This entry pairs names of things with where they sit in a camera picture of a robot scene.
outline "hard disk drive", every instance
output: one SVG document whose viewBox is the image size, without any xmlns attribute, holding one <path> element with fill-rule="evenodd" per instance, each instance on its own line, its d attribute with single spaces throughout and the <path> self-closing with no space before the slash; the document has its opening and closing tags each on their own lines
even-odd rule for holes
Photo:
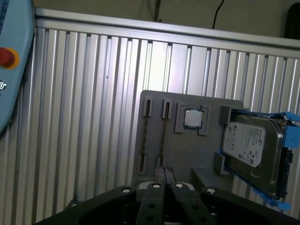
<svg viewBox="0 0 300 225">
<path fill-rule="evenodd" d="M 232 113 L 223 136 L 225 167 L 273 199 L 285 197 L 293 153 L 282 147 L 287 120 Z"/>
</svg>

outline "drive label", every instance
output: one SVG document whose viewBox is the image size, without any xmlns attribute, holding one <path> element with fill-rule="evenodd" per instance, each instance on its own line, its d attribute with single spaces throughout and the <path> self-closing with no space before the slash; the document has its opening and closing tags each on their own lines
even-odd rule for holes
<svg viewBox="0 0 300 225">
<path fill-rule="evenodd" d="M 257 167 L 262 160 L 265 137 L 264 128 L 231 122 L 225 129 L 222 151 Z"/>
</svg>

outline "red button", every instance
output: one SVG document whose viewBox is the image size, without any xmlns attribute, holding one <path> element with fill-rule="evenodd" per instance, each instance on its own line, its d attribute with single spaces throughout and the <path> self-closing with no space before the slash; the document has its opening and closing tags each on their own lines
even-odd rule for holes
<svg viewBox="0 0 300 225">
<path fill-rule="evenodd" d="M 11 66 L 15 61 L 14 54 L 7 50 L 6 48 L 0 47 L 0 65 L 9 67 Z"/>
</svg>

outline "aluminum profile wall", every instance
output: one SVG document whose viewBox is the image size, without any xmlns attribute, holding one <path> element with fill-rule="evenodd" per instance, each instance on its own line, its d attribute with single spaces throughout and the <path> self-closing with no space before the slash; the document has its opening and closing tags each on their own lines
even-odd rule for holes
<svg viewBox="0 0 300 225">
<path fill-rule="evenodd" d="M 37 11 L 24 84 L 0 138 L 0 224 L 29 225 L 73 198 L 130 185 L 142 90 L 240 99 L 254 111 L 299 114 L 299 42 L 292 48 L 256 36 L 58 15 Z M 285 199 L 292 209 L 284 212 L 295 218 L 299 171 L 295 150 Z M 232 191 L 264 204 L 237 178 Z"/>
</svg>

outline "white wall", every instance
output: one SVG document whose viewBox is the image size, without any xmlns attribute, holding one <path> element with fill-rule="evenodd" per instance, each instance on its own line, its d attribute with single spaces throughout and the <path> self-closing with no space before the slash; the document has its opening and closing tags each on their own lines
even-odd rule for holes
<svg viewBox="0 0 300 225">
<path fill-rule="evenodd" d="M 211 29 L 221 0 L 163 0 L 161 19 Z M 225 0 L 215 29 L 282 37 L 286 13 L 296 0 Z"/>
<path fill-rule="evenodd" d="M 40 8 L 151 20 L 147 0 L 33 0 L 33 2 L 35 7 Z"/>
<path fill-rule="evenodd" d="M 155 0 L 149 0 L 154 10 Z M 221 0 L 162 0 L 164 23 L 211 28 Z M 215 29 L 282 37 L 288 8 L 297 0 L 225 0 Z M 36 7 L 151 20 L 147 0 L 34 0 Z"/>
</svg>

